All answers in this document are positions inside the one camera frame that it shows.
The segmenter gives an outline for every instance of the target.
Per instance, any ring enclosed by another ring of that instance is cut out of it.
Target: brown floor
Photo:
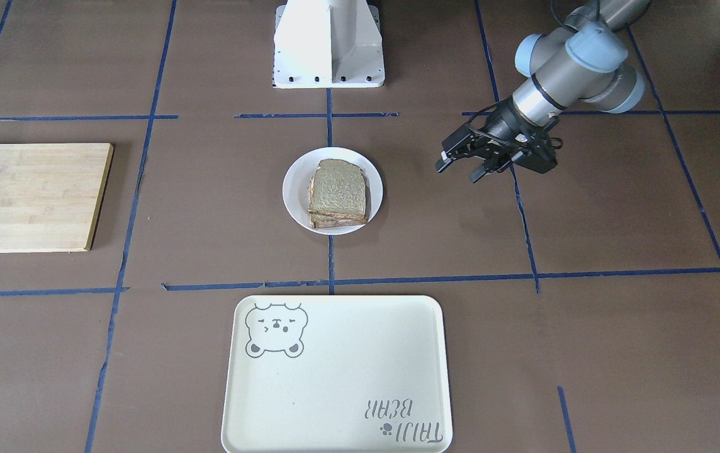
[[[720,2],[657,0],[622,32],[653,89],[562,116],[521,197],[433,163],[522,83],[549,2],[479,1],[492,80],[475,0],[385,0],[386,85],[332,92],[271,88],[281,3],[0,0],[0,143],[116,145],[90,252],[0,255],[0,451],[222,451],[237,302],[331,290],[440,302],[452,452],[720,451]],[[332,239],[280,197],[328,143],[386,187]]]

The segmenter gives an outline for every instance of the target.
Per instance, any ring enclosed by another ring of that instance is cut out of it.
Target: blue joint cap
[[[602,23],[587,23],[565,43],[567,54],[590,71],[609,74],[628,57],[628,50]]]
[[[637,81],[634,82],[634,88],[631,89],[630,95],[628,95],[628,98],[626,98],[625,101],[623,101],[619,106],[614,107],[614,109],[611,109],[610,111],[602,111],[605,113],[611,113],[611,114],[620,114],[626,111],[630,111],[630,109],[633,109],[634,106],[639,103],[639,100],[643,98],[643,94],[645,94],[645,81],[643,80],[642,76],[639,74],[639,71],[637,68],[634,69],[634,74],[637,75]]]
[[[514,55],[514,66],[520,74],[525,77],[531,76],[531,57],[533,57],[533,48],[536,47],[536,43],[539,41],[542,35],[533,34],[526,37],[519,43],[519,47],[516,48],[516,54]]]

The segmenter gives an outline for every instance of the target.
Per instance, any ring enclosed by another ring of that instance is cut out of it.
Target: cable
[[[643,18],[643,16],[645,15],[645,13],[648,12],[648,8],[651,7],[651,3],[652,3],[652,2],[648,2],[648,4],[645,5],[645,8],[643,9],[643,12],[637,14],[637,17],[633,18],[633,20],[631,20],[631,22],[625,23],[625,24],[622,25],[622,26],[617,26],[617,28],[614,28],[612,31],[613,31],[614,33],[617,33],[618,31],[624,31],[624,30],[627,28],[627,26],[632,26],[632,25],[634,25],[635,22],[637,22],[638,20],[641,20],[641,18]]]
[[[561,25],[562,28],[564,28],[567,31],[572,31],[573,33],[578,33],[578,30],[573,28],[570,25],[567,25],[561,20],[561,17],[559,17],[558,12],[556,12],[556,0],[550,0],[550,12],[553,14],[553,18],[555,18],[556,22]]]
[[[475,120],[479,115],[482,115],[483,112],[490,111],[491,109],[496,109],[498,107],[498,104],[492,104],[489,107],[486,107],[485,109],[481,109],[474,115],[472,115],[472,118],[469,118],[469,121],[464,123],[466,125],[466,128],[469,129],[473,134],[475,135],[481,135],[481,137],[489,138],[489,141],[492,141],[492,143],[497,144],[500,147],[519,147],[519,143],[503,140],[503,138],[495,137],[492,134],[489,134],[488,132],[481,131],[480,129],[477,129],[477,127],[472,126],[472,121]]]

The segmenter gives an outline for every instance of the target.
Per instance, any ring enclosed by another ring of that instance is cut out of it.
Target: bear ear
[[[291,359],[294,357],[298,357],[301,355],[301,353],[305,350],[305,344],[301,342],[301,340],[295,342],[292,346],[288,347],[284,350],[284,353],[288,355]]]
[[[245,314],[245,325],[248,326],[249,329],[251,328],[251,324],[256,321],[256,318],[261,316],[261,310],[260,307],[255,306]]]
[[[260,355],[265,353],[265,350],[262,349],[262,347],[259,347],[256,345],[255,342],[248,342],[247,345],[245,345],[245,352],[248,353],[250,357],[257,358]]]

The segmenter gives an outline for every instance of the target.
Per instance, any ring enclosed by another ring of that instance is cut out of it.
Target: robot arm
[[[584,101],[618,114],[635,106],[645,90],[639,72],[625,63],[628,50],[614,35],[648,8],[651,0],[589,0],[549,35],[530,35],[515,66],[528,77],[512,95],[473,115],[447,137],[436,163],[443,172],[455,160],[479,157],[470,175],[477,182],[512,163],[539,173],[556,167],[559,138],[549,131],[564,109]],[[472,122],[490,112],[479,129]]]

